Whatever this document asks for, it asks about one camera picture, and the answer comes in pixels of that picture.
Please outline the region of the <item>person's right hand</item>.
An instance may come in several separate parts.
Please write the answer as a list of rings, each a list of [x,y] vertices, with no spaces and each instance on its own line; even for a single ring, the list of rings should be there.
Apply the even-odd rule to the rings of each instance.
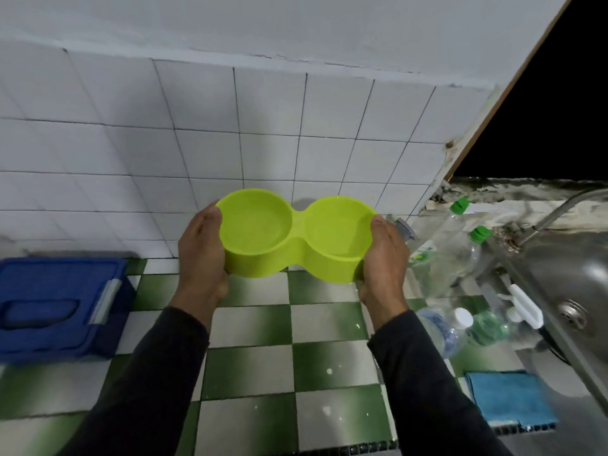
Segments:
[[[403,290],[409,255],[409,248],[399,235],[398,243],[372,243],[371,238],[358,292],[374,332],[409,310]]]

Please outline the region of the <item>person's left hand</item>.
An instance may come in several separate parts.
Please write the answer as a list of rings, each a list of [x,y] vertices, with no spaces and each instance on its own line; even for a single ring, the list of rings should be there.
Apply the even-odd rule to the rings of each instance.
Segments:
[[[191,220],[179,239],[178,252],[179,306],[198,317],[213,313],[228,291],[225,249],[219,233],[193,234]]]

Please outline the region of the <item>lime green double pet bowl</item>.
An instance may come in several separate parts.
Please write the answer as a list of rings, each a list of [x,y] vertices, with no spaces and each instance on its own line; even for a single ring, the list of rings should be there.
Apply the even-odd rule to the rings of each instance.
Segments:
[[[272,191],[248,188],[228,194],[217,207],[231,274],[262,278],[301,266],[328,283],[362,279],[376,211],[358,199],[330,196],[297,211]]]

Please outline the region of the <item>person's left forearm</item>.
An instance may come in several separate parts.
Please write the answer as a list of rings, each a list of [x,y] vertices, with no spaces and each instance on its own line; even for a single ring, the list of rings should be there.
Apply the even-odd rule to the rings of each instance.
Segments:
[[[174,456],[208,345],[200,321],[165,308],[56,456]]]

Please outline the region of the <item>person's right forearm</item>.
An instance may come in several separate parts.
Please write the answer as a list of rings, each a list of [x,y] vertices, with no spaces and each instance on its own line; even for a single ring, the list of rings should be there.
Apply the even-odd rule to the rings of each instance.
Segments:
[[[371,320],[368,347],[384,379],[403,456],[513,456],[460,390],[413,311]]]

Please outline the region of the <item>grey flip cap bottle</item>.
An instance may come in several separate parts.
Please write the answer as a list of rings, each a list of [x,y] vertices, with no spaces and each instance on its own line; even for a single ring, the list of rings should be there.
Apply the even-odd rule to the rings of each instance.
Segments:
[[[402,218],[397,218],[394,222],[395,229],[405,243],[417,240],[414,229]]]

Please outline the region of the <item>clear bottle with green cap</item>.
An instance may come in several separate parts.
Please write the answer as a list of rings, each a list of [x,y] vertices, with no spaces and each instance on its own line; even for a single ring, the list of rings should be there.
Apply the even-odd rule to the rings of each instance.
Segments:
[[[491,229],[480,225],[424,243],[409,260],[422,297],[443,297],[454,282],[471,273],[491,235]]]
[[[469,205],[469,199],[466,196],[461,197],[447,210],[440,212],[436,218],[426,222],[421,229],[420,243],[415,253],[423,255],[433,253],[452,235],[458,234],[465,225],[464,215]]]

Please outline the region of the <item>clear water bottle white cap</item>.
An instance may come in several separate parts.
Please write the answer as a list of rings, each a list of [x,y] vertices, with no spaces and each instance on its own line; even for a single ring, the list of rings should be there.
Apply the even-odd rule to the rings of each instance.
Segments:
[[[466,342],[466,331],[474,323],[472,314],[462,307],[428,306],[416,315],[444,360],[461,349]]]

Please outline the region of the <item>green soap white pump bottle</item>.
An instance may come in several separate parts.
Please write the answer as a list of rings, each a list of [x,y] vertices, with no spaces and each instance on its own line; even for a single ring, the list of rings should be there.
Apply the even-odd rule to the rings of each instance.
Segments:
[[[467,335],[476,345],[490,346],[509,341],[517,350],[537,343],[538,330],[544,326],[542,310],[517,284],[509,284],[506,289],[508,293],[498,294],[498,298],[507,305],[473,317]]]

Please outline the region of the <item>metal faucet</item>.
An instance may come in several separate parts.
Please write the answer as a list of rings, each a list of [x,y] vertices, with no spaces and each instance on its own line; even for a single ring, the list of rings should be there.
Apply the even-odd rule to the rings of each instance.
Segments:
[[[608,197],[608,187],[585,190],[577,193],[564,201],[560,206],[543,217],[535,225],[513,233],[512,236],[505,239],[505,245],[511,249],[512,252],[518,253],[521,251],[522,245],[524,245],[531,238],[535,237],[541,231],[547,229],[558,218],[574,208],[574,206],[586,200],[601,199],[606,197]]]

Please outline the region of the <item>blue plastic box with lid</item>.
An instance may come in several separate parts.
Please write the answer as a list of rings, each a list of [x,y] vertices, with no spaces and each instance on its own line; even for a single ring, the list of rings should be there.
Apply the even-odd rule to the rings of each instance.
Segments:
[[[0,364],[110,359],[136,291],[123,258],[0,261]]]

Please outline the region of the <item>stainless steel sink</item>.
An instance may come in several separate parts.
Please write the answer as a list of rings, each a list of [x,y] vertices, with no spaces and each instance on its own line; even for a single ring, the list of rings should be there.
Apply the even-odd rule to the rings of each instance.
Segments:
[[[489,248],[608,417],[608,231],[542,231],[518,248],[494,237]]]

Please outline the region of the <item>blue microfibre cloth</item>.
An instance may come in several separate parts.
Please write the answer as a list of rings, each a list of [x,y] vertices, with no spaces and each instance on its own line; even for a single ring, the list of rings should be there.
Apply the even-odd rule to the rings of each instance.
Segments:
[[[523,370],[465,374],[472,401],[487,422],[516,422],[524,429],[550,428],[558,418],[545,402],[543,382]]]

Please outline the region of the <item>brown window frame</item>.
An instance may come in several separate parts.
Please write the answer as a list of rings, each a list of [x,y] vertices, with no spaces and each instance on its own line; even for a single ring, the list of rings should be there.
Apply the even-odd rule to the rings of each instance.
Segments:
[[[580,43],[599,0],[568,0],[506,96],[482,127],[474,145],[446,175],[601,181],[601,167],[589,161],[589,137],[578,136],[586,96],[558,70],[574,61],[589,65]]]

